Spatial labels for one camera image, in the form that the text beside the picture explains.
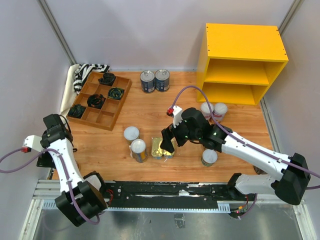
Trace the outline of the gold rectangular tin left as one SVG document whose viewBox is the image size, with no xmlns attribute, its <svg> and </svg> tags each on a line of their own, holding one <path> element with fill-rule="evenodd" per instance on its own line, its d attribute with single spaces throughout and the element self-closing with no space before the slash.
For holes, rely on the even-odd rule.
<svg viewBox="0 0 320 240">
<path fill-rule="evenodd" d="M 161 143 L 163 139 L 161 137 L 152 138 L 152 146 L 151 146 L 151 156 L 154 159 L 161 159 L 163 157 L 163 150 L 161 148 Z"/>
</svg>

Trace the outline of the rolled green belt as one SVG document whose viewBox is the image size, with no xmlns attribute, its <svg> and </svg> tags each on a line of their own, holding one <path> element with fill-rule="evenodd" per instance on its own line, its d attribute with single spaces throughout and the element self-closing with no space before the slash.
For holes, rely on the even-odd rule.
<svg viewBox="0 0 320 240">
<path fill-rule="evenodd" d="M 113 100 L 121 100 L 123 95 L 125 93 L 125 90 L 123 88 L 119 88 L 119 87 L 112 87 L 109 91 L 108 91 L 108 95 L 107 97 L 109 99 L 113 99 Z"/>
</svg>

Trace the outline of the rolled dark belt bottom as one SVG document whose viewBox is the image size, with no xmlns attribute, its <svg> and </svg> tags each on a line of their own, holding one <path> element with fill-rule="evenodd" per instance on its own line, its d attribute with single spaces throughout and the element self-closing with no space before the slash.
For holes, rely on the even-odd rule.
<svg viewBox="0 0 320 240">
<path fill-rule="evenodd" d="M 68 116 L 76 119 L 80 119 L 86 110 L 85 106 L 81 104 L 76 104 L 70 108 L 68 111 Z"/>
</svg>

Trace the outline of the gold rectangular tin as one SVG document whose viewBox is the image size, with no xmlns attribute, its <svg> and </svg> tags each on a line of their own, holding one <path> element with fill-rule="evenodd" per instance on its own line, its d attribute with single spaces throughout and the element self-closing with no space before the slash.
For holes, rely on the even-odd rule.
<svg viewBox="0 0 320 240">
<path fill-rule="evenodd" d="M 171 139 L 171 143 L 172 143 L 172 146 L 173 146 L 173 149 L 176 150 L 176 140 L 175 138 L 172 138 Z M 175 154 L 175 151 L 170 153 L 169 151 L 163 149 L 162 150 L 162 155 L 165 159 L 172 159 L 174 157 L 174 154 Z"/>
<path fill-rule="evenodd" d="M 152 138 L 152 146 L 151 146 L 151 156 L 154 159 L 161 159 L 163 157 L 163 150 L 161 148 L 161 143 L 163 139 L 161 137 Z"/>
</svg>

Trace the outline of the gold rectangular tin right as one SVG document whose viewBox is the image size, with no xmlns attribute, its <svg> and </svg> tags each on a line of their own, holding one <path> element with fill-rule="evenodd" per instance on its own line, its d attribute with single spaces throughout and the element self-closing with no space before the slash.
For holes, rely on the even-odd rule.
<svg viewBox="0 0 320 240">
<path fill-rule="evenodd" d="M 171 139 L 171 143 L 172 143 L 172 146 L 173 146 L 173 149 L 176 150 L 176 140 L 175 138 L 172 138 Z M 175 154 L 175 151 L 170 153 L 169 151 L 163 149 L 162 150 L 162 155 L 165 159 L 172 159 L 174 157 L 174 154 Z"/>
</svg>

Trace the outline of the rolled black belt top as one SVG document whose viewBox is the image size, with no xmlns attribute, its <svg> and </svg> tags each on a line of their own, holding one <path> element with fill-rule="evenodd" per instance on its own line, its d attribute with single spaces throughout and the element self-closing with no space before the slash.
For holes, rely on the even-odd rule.
<svg viewBox="0 0 320 240">
<path fill-rule="evenodd" d="M 105 72 L 101 78 L 98 79 L 99 84 L 105 86 L 112 86 L 116 80 L 116 76 L 111 72 Z"/>
</svg>

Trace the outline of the rolled black belt middle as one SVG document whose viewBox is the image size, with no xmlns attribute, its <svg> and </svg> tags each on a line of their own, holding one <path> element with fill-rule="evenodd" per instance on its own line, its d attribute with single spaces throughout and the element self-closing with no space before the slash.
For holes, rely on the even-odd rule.
<svg viewBox="0 0 320 240">
<path fill-rule="evenodd" d="M 88 107 L 101 109 L 106 98 L 102 94 L 93 94 L 87 99 Z"/>
</svg>

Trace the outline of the yellow shelf cabinet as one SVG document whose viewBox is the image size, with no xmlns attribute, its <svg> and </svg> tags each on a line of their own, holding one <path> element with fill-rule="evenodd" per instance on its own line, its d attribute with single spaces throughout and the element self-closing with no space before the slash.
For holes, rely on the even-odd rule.
<svg viewBox="0 0 320 240">
<path fill-rule="evenodd" d="M 288 61 L 275 25 L 206 23 L 196 100 L 256 106 Z"/>
</svg>

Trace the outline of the wooden divided tray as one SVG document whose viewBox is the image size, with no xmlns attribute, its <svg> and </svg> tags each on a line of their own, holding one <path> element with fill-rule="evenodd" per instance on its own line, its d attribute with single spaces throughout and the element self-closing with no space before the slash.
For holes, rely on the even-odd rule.
<svg viewBox="0 0 320 240">
<path fill-rule="evenodd" d="M 91 72 L 67 112 L 71 122 L 112 131 L 132 81 L 111 72 Z"/>
</svg>

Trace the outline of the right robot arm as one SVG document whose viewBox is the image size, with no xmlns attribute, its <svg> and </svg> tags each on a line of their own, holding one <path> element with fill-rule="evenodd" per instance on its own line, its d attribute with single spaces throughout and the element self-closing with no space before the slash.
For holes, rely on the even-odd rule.
<svg viewBox="0 0 320 240">
<path fill-rule="evenodd" d="M 230 199 L 266 194 L 275 195 L 290 205 L 301 203 L 311 180 L 304 156 L 299 153 L 289 156 L 248 141 L 226 126 L 210 124 L 194 107 L 182 110 L 175 105 L 166 113 L 173 118 L 173 123 L 161 131 L 162 149 L 174 152 L 172 139 L 179 147 L 190 141 L 206 149 L 240 158 L 266 173 L 266 176 L 233 174 L 226 188 Z"/>
</svg>

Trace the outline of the blue yellow can white lid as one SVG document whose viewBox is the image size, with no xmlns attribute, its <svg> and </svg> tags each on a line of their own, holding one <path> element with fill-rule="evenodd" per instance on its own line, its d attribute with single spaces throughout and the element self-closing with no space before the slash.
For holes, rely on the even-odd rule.
<svg viewBox="0 0 320 240">
<path fill-rule="evenodd" d="M 138 163 L 144 163 L 148 159 L 147 145 L 142 139 L 135 139 L 130 145 L 130 150 Z"/>
</svg>

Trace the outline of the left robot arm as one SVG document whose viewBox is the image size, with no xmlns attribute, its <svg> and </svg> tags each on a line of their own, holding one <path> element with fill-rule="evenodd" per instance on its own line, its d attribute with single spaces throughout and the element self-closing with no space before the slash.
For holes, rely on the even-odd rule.
<svg viewBox="0 0 320 240">
<path fill-rule="evenodd" d="M 85 222 L 98 225 L 100 215 L 107 208 L 105 181 L 96 171 L 81 176 L 71 130 L 65 127 L 59 114 L 50 114 L 43 122 L 46 130 L 39 142 L 41 153 L 48 153 L 52 158 L 60 182 L 60 196 L 54 200 L 55 205 L 76 227 Z"/>
</svg>

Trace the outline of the red white can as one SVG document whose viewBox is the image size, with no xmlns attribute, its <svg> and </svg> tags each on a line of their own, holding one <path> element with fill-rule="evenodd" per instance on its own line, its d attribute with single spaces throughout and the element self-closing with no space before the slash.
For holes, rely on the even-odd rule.
<svg viewBox="0 0 320 240">
<path fill-rule="evenodd" d="M 214 105 L 213 121 L 220 123 L 224 119 L 227 111 L 228 111 L 228 107 L 225 103 L 222 103 L 222 102 L 216 103 Z"/>
<path fill-rule="evenodd" d="M 206 120 L 211 119 L 211 113 L 214 111 L 214 105 L 212 103 L 204 102 L 200 106 L 200 111 Z"/>
</svg>

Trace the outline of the striped cloth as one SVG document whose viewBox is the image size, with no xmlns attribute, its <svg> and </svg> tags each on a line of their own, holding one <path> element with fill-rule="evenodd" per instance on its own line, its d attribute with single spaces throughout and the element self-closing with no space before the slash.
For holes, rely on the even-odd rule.
<svg viewBox="0 0 320 240">
<path fill-rule="evenodd" d="M 77 70 L 74 72 L 73 90 L 78 95 L 84 84 L 86 83 L 88 76 L 91 72 L 107 73 L 110 71 L 110 66 L 107 64 L 80 64 Z"/>
</svg>

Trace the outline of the rolled black belt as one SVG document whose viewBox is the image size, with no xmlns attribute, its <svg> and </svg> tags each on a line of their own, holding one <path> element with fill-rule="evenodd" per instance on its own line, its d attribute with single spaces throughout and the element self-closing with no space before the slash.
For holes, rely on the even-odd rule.
<svg viewBox="0 0 320 240">
<path fill-rule="evenodd" d="M 101 78 L 98 79 L 99 84 L 105 86 L 112 86 L 116 80 L 116 76 L 111 72 L 105 72 Z"/>
<path fill-rule="evenodd" d="M 101 109 L 106 98 L 102 94 L 93 94 L 87 99 L 88 107 Z"/>
</svg>

